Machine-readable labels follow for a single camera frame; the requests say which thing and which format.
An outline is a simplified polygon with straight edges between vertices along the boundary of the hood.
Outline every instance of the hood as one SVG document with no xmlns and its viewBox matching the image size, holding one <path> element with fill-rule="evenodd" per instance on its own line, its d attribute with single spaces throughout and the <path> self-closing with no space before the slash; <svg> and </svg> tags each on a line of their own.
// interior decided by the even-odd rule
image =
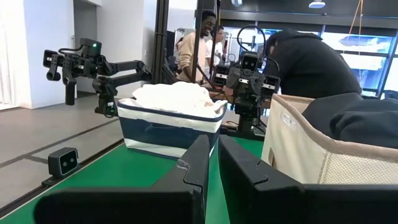
<svg viewBox="0 0 398 224">
<path fill-rule="evenodd" d="M 268 56 L 269 48 L 272 45 L 275 45 L 275 43 L 278 41 L 278 43 L 281 43 L 283 41 L 289 40 L 289 39 L 294 39 L 294 38 L 314 38 L 318 40 L 322 40 L 321 37 L 315 35 L 315 34 L 306 34 L 306 33 L 300 33 L 294 30 L 283 30 L 280 32 L 276 32 L 275 34 L 272 34 L 267 42 L 266 42 L 266 55 Z"/>
</svg>

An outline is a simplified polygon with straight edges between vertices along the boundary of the green table surface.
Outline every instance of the green table surface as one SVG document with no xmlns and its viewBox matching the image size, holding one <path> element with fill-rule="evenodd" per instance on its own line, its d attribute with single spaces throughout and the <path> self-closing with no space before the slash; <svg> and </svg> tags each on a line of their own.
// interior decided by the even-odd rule
<svg viewBox="0 0 398 224">
<path fill-rule="evenodd" d="M 254 155 L 261 156 L 263 142 L 241 138 L 234 140 Z M 34 223 L 33 210 L 38 199 L 55 190 L 70 187 L 149 187 L 175 163 L 176 161 L 170 159 L 136 152 L 123 144 L 5 216 L 0 224 Z M 210 158 L 206 223 L 229 223 L 217 146 Z"/>
</svg>

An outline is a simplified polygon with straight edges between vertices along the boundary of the navy and white basket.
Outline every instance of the navy and white basket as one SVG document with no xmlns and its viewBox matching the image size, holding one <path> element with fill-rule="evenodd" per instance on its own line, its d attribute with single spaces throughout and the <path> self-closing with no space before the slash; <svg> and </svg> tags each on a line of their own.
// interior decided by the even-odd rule
<svg viewBox="0 0 398 224">
<path fill-rule="evenodd" d="M 126 146 L 172 158 L 180 158 L 201 134 L 209 137 L 211 155 L 220 133 L 225 106 L 221 110 L 217 118 L 202 118 L 125 105 L 123 100 L 118 102 Z"/>
</svg>

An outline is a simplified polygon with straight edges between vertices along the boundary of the white towel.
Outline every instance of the white towel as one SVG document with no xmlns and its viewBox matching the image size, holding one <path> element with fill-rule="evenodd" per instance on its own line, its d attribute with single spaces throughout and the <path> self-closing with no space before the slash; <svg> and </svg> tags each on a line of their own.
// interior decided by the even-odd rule
<svg viewBox="0 0 398 224">
<path fill-rule="evenodd" d="M 136 98 L 123 99 L 125 105 L 181 113 L 203 118 L 217 118 L 223 114 L 226 100 L 213 102 L 206 88 L 198 84 L 177 82 L 173 85 L 146 84 L 132 93 Z"/>
</svg>

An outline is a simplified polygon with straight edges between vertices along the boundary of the fabric basket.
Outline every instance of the fabric basket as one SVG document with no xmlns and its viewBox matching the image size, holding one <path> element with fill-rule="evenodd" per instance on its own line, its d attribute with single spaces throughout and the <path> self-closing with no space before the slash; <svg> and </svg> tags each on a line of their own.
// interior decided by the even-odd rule
<svg viewBox="0 0 398 224">
<path fill-rule="evenodd" d="M 303 184 L 398 184 L 398 150 L 336 141 L 302 116 L 313 99 L 274 95 L 261 159 Z"/>
<path fill-rule="evenodd" d="M 217 118 L 202 118 L 159 111 L 118 102 L 119 120 L 126 146 L 162 157 L 180 158 L 197 137 L 206 134 L 213 152 L 226 108 Z"/>
</svg>

